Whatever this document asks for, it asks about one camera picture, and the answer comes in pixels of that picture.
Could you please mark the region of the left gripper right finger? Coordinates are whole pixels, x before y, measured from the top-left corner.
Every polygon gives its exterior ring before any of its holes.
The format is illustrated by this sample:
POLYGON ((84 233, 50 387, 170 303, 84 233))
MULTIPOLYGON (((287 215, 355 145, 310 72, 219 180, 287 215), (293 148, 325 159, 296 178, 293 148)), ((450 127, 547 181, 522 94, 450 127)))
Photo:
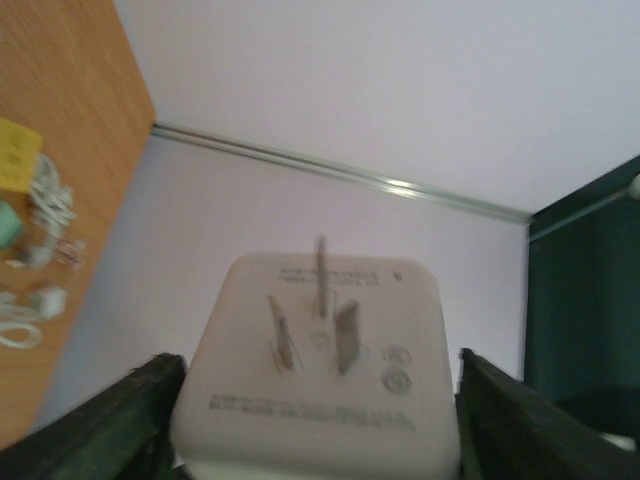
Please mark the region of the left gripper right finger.
POLYGON ((639 456, 605 440, 468 348, 457 393, 461 479, 637 479, 639 456))

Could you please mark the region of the yellow cube socket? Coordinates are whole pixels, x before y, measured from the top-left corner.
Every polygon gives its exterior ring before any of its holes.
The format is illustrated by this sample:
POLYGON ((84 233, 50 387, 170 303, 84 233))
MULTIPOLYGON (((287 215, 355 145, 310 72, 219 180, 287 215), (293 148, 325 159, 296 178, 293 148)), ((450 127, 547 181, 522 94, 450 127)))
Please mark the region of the yellow cube socket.
POLYGON ((1 119, 1 189, 26 193, 41 150, 42 136, 6 118, 1 119))

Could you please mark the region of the green wall charger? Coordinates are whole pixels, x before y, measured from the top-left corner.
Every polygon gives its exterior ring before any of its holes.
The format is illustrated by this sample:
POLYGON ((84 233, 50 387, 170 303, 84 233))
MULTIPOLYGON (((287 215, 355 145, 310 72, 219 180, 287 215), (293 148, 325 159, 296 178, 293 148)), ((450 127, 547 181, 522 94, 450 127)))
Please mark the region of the green wall charger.
POLYGON ((2 250, 11 249, 22 242, 25 236, 25 226, 22 217, 6 201, 0 205, 0 247, 2 250))

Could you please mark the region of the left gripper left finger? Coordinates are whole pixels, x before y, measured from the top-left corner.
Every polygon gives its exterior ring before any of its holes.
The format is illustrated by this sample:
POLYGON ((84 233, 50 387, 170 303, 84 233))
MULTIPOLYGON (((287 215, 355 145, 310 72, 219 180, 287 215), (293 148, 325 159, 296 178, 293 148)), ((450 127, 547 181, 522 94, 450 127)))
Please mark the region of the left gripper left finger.
POLYGON ((85 403, 1 450, 3 479, 186 479, 170 440, 186 376, 162 353, 85 403))

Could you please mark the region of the white cube socket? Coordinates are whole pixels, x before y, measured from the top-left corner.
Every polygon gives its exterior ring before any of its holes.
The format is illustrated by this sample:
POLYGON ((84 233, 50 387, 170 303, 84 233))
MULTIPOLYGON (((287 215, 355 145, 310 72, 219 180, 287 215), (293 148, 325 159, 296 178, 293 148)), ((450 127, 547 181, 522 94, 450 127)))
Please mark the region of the white cube socket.
POLYGON ((198 479, 455 479, 439 285, 401 258, 254 252, 229 268, 172 412, 198 479))

